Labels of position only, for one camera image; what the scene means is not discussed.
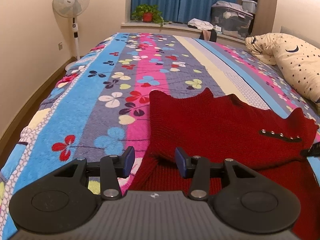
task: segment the bedspread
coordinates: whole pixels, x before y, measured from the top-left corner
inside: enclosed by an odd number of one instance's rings
[[[0,172],[1,239],[16,231],[8,213],[11,196],[74,158],[99,161],[134,146],[131,174],[119,179],[124,192],[148,146],[150,91],[186,98],[206,87],[215,97],[233,93],[282,118],[301,107],[307,118],[320,123],[276,66],[265,65],[244,50],[180,36],[117,33],[73,65],[21,132]],[[309,162],[320,181],[319,159]],[[100,192],[99,178],[91,178],[89,189]]]

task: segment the red knitted garment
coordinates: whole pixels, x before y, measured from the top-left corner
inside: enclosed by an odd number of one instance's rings
[[[182,179],[174,164],[174,150],[179,146],[190,156],[204,156],[212,162],[233,158],[294,192],[301,201],[294,233],[303,240],[320,236],[320,187],[300,156],[302,149],[311,147],[318,126],[300,108],[282,119],[235,95],[214,98],[208,88],[183,99],[155,90],[150,93],[150,125],[150,145],[130,190],[187,192],[190,179]],[[287,138],[299,136],[302,141],[260,134],[263,129]],[[220,189],[220,180],[211,179],[210,193]]]

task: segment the moon print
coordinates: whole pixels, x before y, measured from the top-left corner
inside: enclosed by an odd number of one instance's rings
[[[294,50],[285,50],[286,52],[291,52],[291,53],[293,53],[293,52],[297,52],[299,50],[299,47],[298,47],[298,45],[297,45],[297,47],[296,47],[296,49],[294,49]]]

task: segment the green plant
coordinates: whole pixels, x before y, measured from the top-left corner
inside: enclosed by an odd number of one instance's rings
[[[131,17],[134,20],[142,20],[142,16],[144,13],[152,13],[152,21],[154,23],[160,23],[161,27],[164,24],[164,20],[161,16],[162,12],[158,10],[158,5],[138,5],[136,9],[132,12]]]

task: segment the red flower pot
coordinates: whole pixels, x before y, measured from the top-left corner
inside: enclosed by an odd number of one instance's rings
[[[151,23],[152,22],[152,13],[144,13],[142,16],[143,22]]]

